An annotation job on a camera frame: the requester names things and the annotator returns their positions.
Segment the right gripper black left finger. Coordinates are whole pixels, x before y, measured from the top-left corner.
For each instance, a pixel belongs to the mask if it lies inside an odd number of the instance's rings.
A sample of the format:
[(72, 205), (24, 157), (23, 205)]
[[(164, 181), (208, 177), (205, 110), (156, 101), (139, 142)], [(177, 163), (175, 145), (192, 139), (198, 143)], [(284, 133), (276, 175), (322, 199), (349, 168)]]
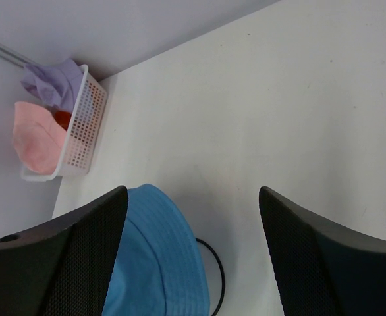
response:
[(0, 238), (0, 315), (101, 315), (127, 208), (118, 186)]

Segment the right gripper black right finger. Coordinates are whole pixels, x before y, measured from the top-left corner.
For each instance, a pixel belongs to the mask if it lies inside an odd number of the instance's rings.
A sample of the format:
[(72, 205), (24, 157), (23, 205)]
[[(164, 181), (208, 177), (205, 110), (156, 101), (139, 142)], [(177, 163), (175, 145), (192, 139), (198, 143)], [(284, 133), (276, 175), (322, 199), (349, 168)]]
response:
[(259, 208), (285, 315), (386, 315), (386, 240), (264, 186)]

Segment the blue bucket hat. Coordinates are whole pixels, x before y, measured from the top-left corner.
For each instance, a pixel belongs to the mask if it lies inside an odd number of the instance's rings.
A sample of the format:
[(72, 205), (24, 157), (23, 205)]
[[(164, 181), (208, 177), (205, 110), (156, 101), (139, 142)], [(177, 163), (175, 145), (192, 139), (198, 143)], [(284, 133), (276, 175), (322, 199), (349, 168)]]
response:
[(103, 315), (209, 315), (194, 234), (159, 188), (128, 190), (128, 211)]

